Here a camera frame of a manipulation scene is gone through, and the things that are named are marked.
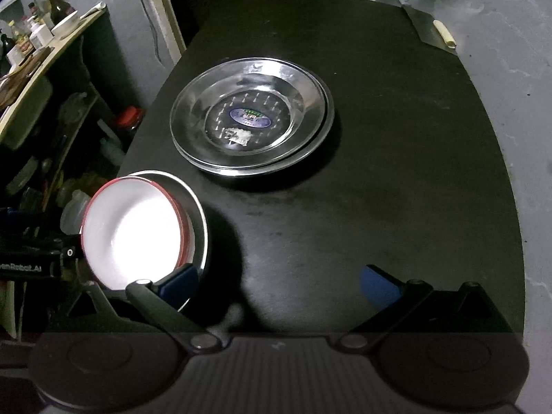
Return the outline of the white enamel bowl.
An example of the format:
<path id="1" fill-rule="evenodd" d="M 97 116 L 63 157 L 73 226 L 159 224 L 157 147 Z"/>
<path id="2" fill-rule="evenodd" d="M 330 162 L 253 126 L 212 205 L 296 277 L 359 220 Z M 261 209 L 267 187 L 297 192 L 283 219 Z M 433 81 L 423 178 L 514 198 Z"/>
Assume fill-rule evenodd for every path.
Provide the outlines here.
<path id="1" fill-rule="evenodd" d="M 177 267 L 183 267 L 184 265 L 193 262 L 196 249 L 195 231 L 192 220 L 184 206 L 180 204 L 179 199 L 175 195 L 170 196 L 175 207 L 180 213 L 180 220 L 183 225 L 183 250 L 181 251 L 179 262 L 177 264 Z"/>
<path id="2" fill-rule="evenodd" d="M 112 179 L 84 212 L 81 246 L 92 274 L 109 290 L 158 281 L 177 269 L 183 250 L 180 213 L 158 183 L 141 177 Z"/>

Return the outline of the translucent plastic jug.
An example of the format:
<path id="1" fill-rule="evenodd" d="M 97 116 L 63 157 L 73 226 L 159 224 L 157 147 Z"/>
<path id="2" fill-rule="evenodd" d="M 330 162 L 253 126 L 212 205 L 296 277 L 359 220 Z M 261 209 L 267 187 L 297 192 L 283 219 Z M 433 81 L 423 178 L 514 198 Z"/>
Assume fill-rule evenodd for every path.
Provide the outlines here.
<path id="1" fill-rule="evenodd" d="M 84 191 L 75 190 L 71 200 L 63 208 L 60 229 L 67 236 L 78 235 L 86 207 L 91 198 Z"/>

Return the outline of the red lid jar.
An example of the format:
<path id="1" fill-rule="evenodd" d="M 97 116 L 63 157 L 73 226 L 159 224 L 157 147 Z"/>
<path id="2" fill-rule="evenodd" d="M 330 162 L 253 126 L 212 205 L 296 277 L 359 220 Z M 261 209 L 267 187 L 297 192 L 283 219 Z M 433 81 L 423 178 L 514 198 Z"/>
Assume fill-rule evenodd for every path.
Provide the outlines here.
<path id="1" fill-rule="evenodd" d="M 133 135 L 138 130 L 144 115 L 145 110 L 143 108 L 129 106 L 120 114 L 116 124 L 125 133 Z"/>

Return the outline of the wooden counter shelf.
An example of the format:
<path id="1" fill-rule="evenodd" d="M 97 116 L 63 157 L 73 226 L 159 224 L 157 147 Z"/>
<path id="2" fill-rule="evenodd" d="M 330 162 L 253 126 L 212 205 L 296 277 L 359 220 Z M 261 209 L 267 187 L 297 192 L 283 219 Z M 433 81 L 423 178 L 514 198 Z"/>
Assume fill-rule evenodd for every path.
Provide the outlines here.
<path id="1" fill-rule="evenodd" d="M 35 51 L 21 66 L 1 78 L 1 142 L 18 149 L 31 132 L 52 95 L 45 77 L 52 64 L 82 33 L 107 11 L 99 2 L 80 16 L 76 31 L 63 39 L 54 38 L 50 45 Z"/>

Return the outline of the white plastic bottle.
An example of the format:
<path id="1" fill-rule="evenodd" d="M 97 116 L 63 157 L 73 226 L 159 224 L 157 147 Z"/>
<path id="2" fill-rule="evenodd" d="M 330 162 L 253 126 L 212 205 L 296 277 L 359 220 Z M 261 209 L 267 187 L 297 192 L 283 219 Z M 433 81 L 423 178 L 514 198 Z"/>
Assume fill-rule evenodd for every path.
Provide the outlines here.
<path id="1" fill-rule="evenodd" d="M 41 50 L 50 45 L 53 40 L 53 34 L 47 25 L 35 19 L 30 20 L 31 34 L 30 42 L 36 50 Z"/>

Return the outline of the white bowl on counter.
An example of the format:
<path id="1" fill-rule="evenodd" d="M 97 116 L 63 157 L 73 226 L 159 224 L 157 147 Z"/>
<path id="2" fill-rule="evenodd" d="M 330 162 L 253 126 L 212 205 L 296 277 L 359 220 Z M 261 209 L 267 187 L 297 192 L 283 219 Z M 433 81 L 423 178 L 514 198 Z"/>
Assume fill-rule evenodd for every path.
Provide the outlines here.
<path id="1" fill-rule="evenodd" d="M 64 17 L 62 21 L 58 22 L 57 25 L 52 28 L 51 32 L 54 38 L 63 39 L 76 31 L 79 25 L 79 12 L 74 11 L 67 15 L 67 17 Z"/>

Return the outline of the dark glass bottle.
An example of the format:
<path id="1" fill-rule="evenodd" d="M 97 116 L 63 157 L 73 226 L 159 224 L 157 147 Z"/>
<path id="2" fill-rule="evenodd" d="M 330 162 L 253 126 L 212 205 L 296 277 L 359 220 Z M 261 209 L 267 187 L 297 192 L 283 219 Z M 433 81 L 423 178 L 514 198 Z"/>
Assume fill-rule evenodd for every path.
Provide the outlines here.
<path id="1" fill-rule="evenodd" d="M 49 0 L 50 2 L 50 18 L 54 25 L 63 21 L 68 15 L 73 13 L 75 9 L 65 0 Z"/>

